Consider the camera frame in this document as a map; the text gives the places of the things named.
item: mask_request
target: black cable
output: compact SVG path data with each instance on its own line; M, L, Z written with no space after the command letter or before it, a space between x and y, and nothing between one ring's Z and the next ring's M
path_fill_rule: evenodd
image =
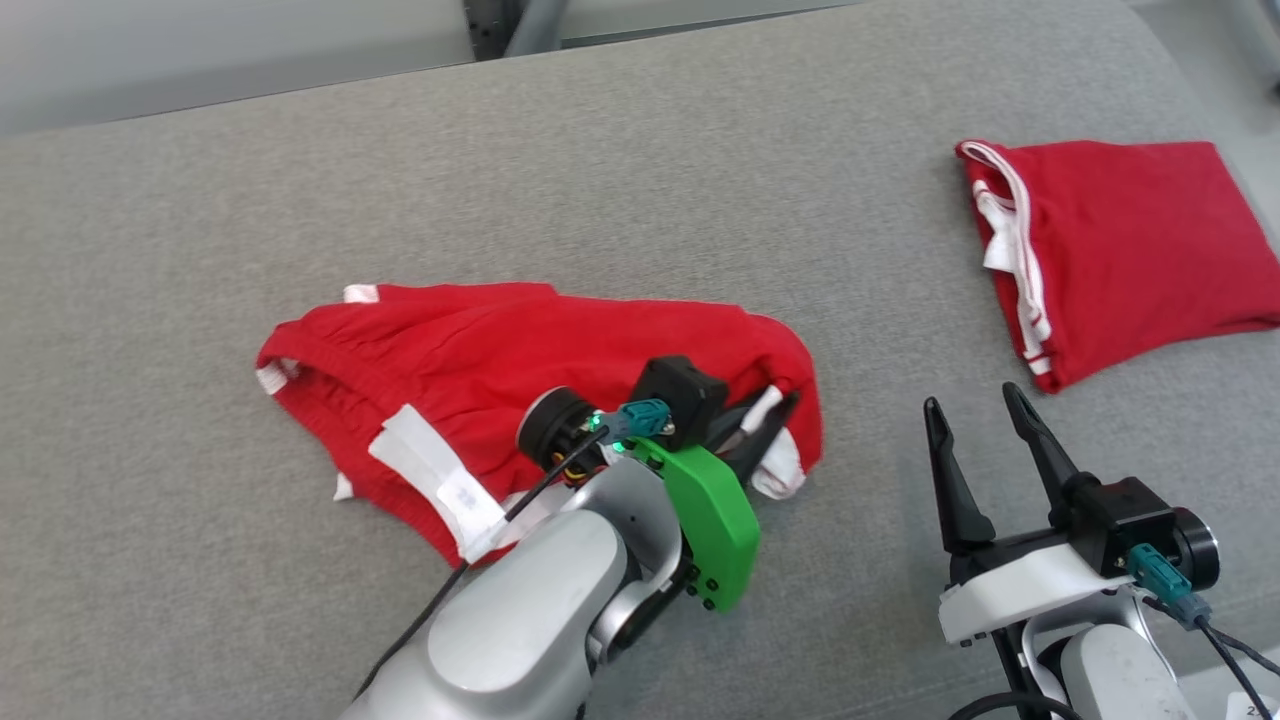
M435 612L435 609L440 606L440 602L444 601L444 597L449 594L449 591L453 589L453 585L458 584L458 580L462 578L462 574L466 573L467 568L470 566L471 564L463 560L461 564L458 564L458 566L453 570L453 573L449 574L448 579L444 580L444 584L440 585L440 589L435 591L435 596L431 597L431 602L426 603L426 607L424 607L422 611L417 614L417 618L415 618L413 621L410 624L410 626L403 633L401 633L401 637L396 638L396 642L393 642L392 646L387 648L387 652L384 652L383 656L378 659L378 662L374 662L374 669L369 671L369 675L365 675L365 682L360 683L360 689L356 691L356 697L365 694L365 691L367 691L369 685L372 684L374 678L378 676L378 671L383 669L383 665L385 665L387 661L390 660L393 655L399 652L401 648L404 647L404 644L408 643L408 641L411 641L415 634L417 634L417 630Z
M1219 639L1217 633L1213 632L1213 628L1208 624L1208 619L1201 615L1196 619L1196 626L1204 633L1204 637L1208 638L1213 650L1222 656L1222 662L1226 662L1226 669L1235 675L1235 679L1240 683L1240 687L1244 688L1245 694L1249 696L1249 702L1253 703L1253 707L1258 711L1262 720L1271 720L1271 711L1267 710L1266 703L1262 702L1262 698L1258 696L1258 691L1253 688L1253 683L1249 682L1249 676L1240 669L1240 664L1231 657L1231 652L1226 650L1226 646L1222 644L1221 639Z
M973 720L979 715L986 715L992 710L1002 707L1030 707L1042 712L1056 712L1065 720L1084 720L1071 706L1061 703L1051 697L1032 693L996 693L978 698L969 705L951 714L948 720Z
M1169 615L1170 618L1174 618L1172 612L1170 612L1170 610L1169 610L1169 606L1165 605L1164 602L1160 602L1158 600L1156 600L1153 597L1143 597L1142 601L1144 603L1147 603L1148 606L1155 607L1156 610L1164 612L1165 615ZM1196 625L1204 633L1206 637L1208 637L1210 642L1213 643L1213 650L1216 650L1219 655L1222 655L1224 651L1219 647L1217 642L1213 642L1213 641L1219 641L1219 642L1221 642L1221 644L1224 644L1226 647L1230 647L1230 648L1234 648L1234 650L1238 650L1238 651L1243 652L1249 660L1252 660L1252 661L1257 662L1258 665L1261 665L1263 670L1267 670L1270 673L1275 673L1276 675L1280 675L1280 665L1276 665L1275 662L1270 661L1265 655L1262 655L1261 652L1258 652L1258 651L1253 650L1252 647L1249 647L1248 644L1245 644L1244 641L1239 641L1236 638L1233 638L1231 635L1224 633L1222 630L1219 630L1213 625L1210 625L1208 620L1206 620L1204 618L1197 618L1196 619ZM1233 665L1235 664L1235 660L1230 659L1229 655L1222 655L1222 659L1228 660L1228 667L1231 669L1231 673L1235 674L1235 678L1238 680L1240 680L1240 674L1235 671L1235 669L1239 669L1239 665L1235 665L1235 669L1233 669ZM1240 684L1244 685L1245 682L1240 680ZM1244 689L1245 689L1245 692L1249 692L1252 688L1249 688L1249 687L1245 685ZM1249 694L1249 700L1257 707L1261 707L1261 706L1257 705L1258 700L1261 700L1261 698L1254 698L1253 694L1254 693ZM1260 712L1265 712L1265 711L1266 711L1266 708L1262 708Z
M1258 665L1261 665L1262 669L1265 669L1265 670L1267 670L1270 673L1275 673L1276 675L1280 675L1280 665L1276 665L1275 662L1271 662L1261 652L1258 652L1258 651L1253 650L1252 647L1244 644L1242 641L1238 641L1238 639L1233 638L1231 635L1224 633L1222 630L1219 630L1217 628L1212 628L1212 630L1213 630L1213 634L1217 635L1217 639L1222 641L1222 644L1225 644L1226 647L1230 647L1233 650L1238 650L1238 651L1243 652L1249 660L1252 660L1252 661L1257 662Z
M586 436L586 439L584 439L581 443L577 445L577 447L571 450L564 456L564 459L561 460L554 468L548 470L547 474L543 475L543 479L539 480L538 484L532 487L532 489L526 492L524 497L516 501L516 503L511 506L511 510L508 510L507 514L503 515L503 519L508 523L515 520L516 515L520 515L520 512L524 511L525 507L529 507L529 503L532 502L535 497L538 497L538 493L543 492L544 489L547 489L548 486L554 483L556 478L558 478L561 473L563 473L570 466L571 462L577 460L579 455L586 452L593 445L595 445L596 441L599 441L608 433L609 433L608 428L600 428L594 433ZM449 574L449 577L444 580L444 584L440 585L440 589L435 591L435 594L431 597L431 601L426 603L426 607L424 607L422 611L417 614L417 618L413 619L410 626L406 628L403 633L401 633L401 637L396 638L396 642L393 642L390 647L387 648L387 652L384 652L383 656L378 659L378 662L374 664L372 670L369 671L369 675L365 676L365 682L360 683L360 689L356 691L357 698L365 694L365 691L367 691L369 685L372 684L374 678L378 676L378 671L383 669L383 665L385 665L387 661L390 660L393 655L399 652L401 648L403 648L408 643L408 641L413 639L413 635L416 635L417 632L422 629L422 625L431 618L431 615L435 614L435 610L440 606L442 602L444 602L444 598L449 594L449 591L453 589L453 585L458 584L458 580L462 579L462 574L466 573L467 568L470 566L471 564L463 560L461 564L458 564L458 566L453 570L453 573Z

